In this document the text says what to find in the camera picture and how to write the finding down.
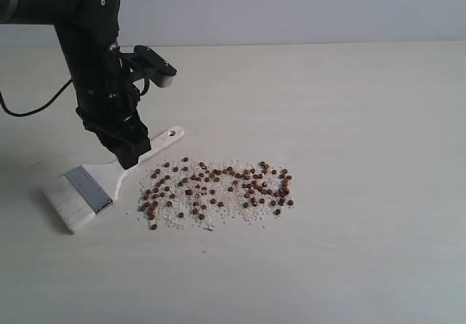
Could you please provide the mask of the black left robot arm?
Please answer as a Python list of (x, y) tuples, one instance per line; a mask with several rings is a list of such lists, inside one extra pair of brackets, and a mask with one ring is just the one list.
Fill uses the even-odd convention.
[(117, 44), (119, 8), (120, 0), (1, 0), (1, 23), (54, 27), (84, 128), (129, 169), (151, 146)]

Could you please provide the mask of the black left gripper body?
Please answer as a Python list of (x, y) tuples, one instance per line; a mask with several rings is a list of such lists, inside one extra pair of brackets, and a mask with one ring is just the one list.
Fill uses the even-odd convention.
[(128, 80), (130, 69), (119, 50), (92, 42), (74, 44), (76, 112), (99, 135), (139, 135), (138, 96)]

